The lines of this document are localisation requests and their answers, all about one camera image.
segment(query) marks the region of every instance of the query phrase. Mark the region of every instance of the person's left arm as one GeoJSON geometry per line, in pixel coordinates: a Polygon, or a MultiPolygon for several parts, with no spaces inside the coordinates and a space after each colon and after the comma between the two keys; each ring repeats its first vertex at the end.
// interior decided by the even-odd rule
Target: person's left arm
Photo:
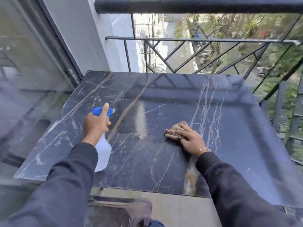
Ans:
{"type": "Polygon", "coordinates": [[[87,201],[98,161],[96,144],[108,131],[108,104],[99,117],[84,119],[84,139],[66,160],[56,163],[47,180],[36,189],[25,206],[1,226],[84,226],[87,201]]]}

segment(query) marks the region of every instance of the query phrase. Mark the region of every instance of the person's right arm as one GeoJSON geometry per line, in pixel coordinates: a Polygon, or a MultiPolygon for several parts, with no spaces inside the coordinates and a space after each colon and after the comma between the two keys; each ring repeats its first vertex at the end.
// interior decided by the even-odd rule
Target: person's right arm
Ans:
{"type": "Polygon", "coordinates": [[[223,227],[301,226],[293,217],[279,213],[262,199],[233,166],[209,152],[200,134],[188,125],[179,126],[184,131],[177,133],[188,138],[181,143],[198,158],[196,168],[207,181],[223,227]]]}

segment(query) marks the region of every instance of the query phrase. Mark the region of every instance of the black jacket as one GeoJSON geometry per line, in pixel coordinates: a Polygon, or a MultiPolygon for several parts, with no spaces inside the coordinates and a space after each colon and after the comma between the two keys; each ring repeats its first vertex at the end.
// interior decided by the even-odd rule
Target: black jacket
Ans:
{"type": "MultiPolygon", "coordinates": [[[[27,204],[1,226],[83,227],[97,161],[93,145],[76,145],[66,160],[51,168],[27,204]]],[[[196,167],[207,181],[223,227],[301,226],[260,198],[233,166],[214,153],[203,153],[196,167]]]]}

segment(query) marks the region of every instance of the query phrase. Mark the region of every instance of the black marble tabletop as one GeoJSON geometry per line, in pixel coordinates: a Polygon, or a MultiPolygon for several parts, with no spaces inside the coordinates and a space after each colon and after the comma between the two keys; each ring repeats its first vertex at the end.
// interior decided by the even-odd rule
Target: black marble tabletop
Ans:
{"type": "Polygon", "coordinates": [[[83,118],[108,102],[108,166],[95,186],[209,197],[195,159],[163,133],[182,120],[275,205],[303,206],[303,179],[241,76],[89,71],[15,178],[44,181],[83,138],[83,118]]]}

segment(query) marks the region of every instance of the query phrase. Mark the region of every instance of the floor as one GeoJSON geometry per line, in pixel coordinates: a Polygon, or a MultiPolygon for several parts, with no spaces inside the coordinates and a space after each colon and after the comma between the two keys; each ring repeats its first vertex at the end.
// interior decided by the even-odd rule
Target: floor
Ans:
{"type": "Polygon", "coordinates": [[[166,227],[221,227],[214,203],[209,198],[170,195],[124,189],[93,187],[91,195],[118,198],[148,198],[153,204],[152,218],[166,227]]]}

